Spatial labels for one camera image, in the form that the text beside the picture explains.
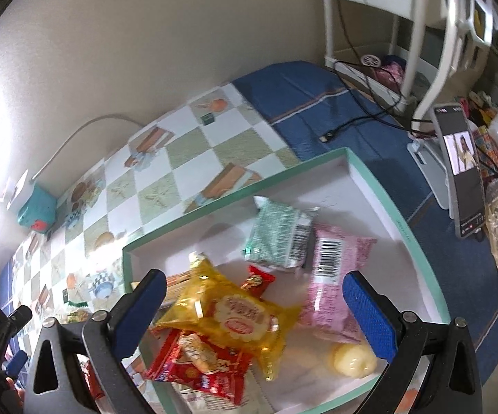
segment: checkered tablecloth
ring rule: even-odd
[[[13,256],[7,309],[28,305],[34,316],[19,347],[31,355],[48,316],[111,309],[130,283],[129,242],[298,162],[232,84],[141,129],[59,199],[48,236],[30,235]]]

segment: barcode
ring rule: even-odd
[[[309,242],[309,236],[310,226],[302,226],[298,224],[295,227],[291,252],[289,253],[289,260],[293,260],[295,262],[303,260],[306,253],[306,244]]]
[[[322,239],[319,243],[319,258],[316,266],[316,277],[336,280],[341,270],[341,253],[343,242]]]

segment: yellow snack package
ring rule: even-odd
[[[276,378],[286,334],[300,307],[259,300],[218,272],[203,254],[191,253],[190,280],[156,327],[203,334],[219,347],[254,355],[265,378]]]

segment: screw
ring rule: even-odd
[[[96,311],[92,315],[92,320],[96,322],[101,322],[107,319],[107,311],[104,309],[100,309],[99,311]]]
[[[47,319],[44,319],[44,322],[42,322],[42,326],[44,328],[51,328],[55,325],[55,321],[55,317],[48,317]]]
[[[468,326],[468,321],[466,321],[463,317],[457,317],[456,319],[454,319],[454,324],[458,328],[465,328]]]
[[[418,320],[416,313],[414,313],[412,311],[405,311],[404,313],[402,313],[402,318],[406,322],[410,322],[410,323],[414,323]]]

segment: green snack package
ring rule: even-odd
[[[279,270],[300,268],[318,208],[299,210],[264,196],[254,199],[259,212],[245,246],[245,260]]]

